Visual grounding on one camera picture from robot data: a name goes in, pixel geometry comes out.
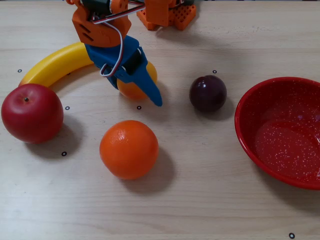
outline red bowl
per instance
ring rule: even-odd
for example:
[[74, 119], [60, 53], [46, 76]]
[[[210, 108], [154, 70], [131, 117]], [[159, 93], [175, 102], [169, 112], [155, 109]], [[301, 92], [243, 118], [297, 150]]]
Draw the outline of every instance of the red bowl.
[[320, 83], [298, 77], [263, 81], [241, 98], [237, 137], [262, 170], [287, 184], [320, 190]]

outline toy banana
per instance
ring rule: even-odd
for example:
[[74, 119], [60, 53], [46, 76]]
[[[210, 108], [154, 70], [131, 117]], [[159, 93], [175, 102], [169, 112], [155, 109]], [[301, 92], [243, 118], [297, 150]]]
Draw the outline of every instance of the toy banana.
[[85, 45], [82, 42], [77, 42], [50, 54], [38, 62], [23, 77], [19, 86], [40, 84], [49, 87], [68, 73], [90, 64], [93, 64], [93, 62], [88, 56]]

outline apple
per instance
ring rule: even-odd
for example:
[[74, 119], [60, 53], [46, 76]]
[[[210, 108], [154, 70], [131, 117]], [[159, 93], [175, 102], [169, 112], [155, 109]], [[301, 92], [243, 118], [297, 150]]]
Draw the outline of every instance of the apple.
[[50, 88], [29, 83], [17, 87], [4, 99], [1, 118], [11, 135], [26, 143], [39, 144], [59, 132], [64, 109]]
[[225, 104], [227, 88], [216, 76], [201, 76], [192, 83], [189, 98], [192, 105], [200, 112], [214, 112]]

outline orange fruit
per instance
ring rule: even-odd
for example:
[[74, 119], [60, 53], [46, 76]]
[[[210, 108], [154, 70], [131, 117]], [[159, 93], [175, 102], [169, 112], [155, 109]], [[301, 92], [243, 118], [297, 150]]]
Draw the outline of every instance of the orange fruit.
[[[157, 70], [155, 66], [148, 61], [146, 70], [149, 73], [153, 82], [156, 84], [158, 75], [157, 75]], [[116, 84], [118, 86], [120, 93], [122, 93], [122, 95], [124, 95], [129, 99], [139, 101], [139, 100], [146, 99], [148, 97], [134, 82], [124, 83], [120, 79], [117, 79]]]
[[105, 166], [121, 179], [133, 180], [145, 175], [159, 153], [154, 132], [140, 121], [127, 120], [113, 125], [100, 143]]

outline blue gripper claw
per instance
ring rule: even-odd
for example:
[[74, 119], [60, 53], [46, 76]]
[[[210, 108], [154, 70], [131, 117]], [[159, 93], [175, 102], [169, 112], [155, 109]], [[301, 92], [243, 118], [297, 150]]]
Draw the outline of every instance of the blue gripper claw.
[[[126, 84], [135, 83], [155, 105], [162, 106], [163, 102], [160, 91], [147, 71], [148, 60], [142, 47], [139, 46], [138, 40], [126, 36], [123, 40], [123, 47], [122, 61], [114, 75], [108, 77], [109, 82], [116, 89], [118, 89], [117, 79]], [[99, 69], [104, 64], [108, 65], [104, 74], [110, 72], [110, 69], [115, 66], [119, 57], [120, 45], [115, 47], [96, 47], [86, 44], [85, 48], [90, 59]], [[133, 64], [129, 64], [132, 62], [132, 58], [137, 55], [137, 51], [140, 55], [138, 56], [138, 61], [133, 61]]]

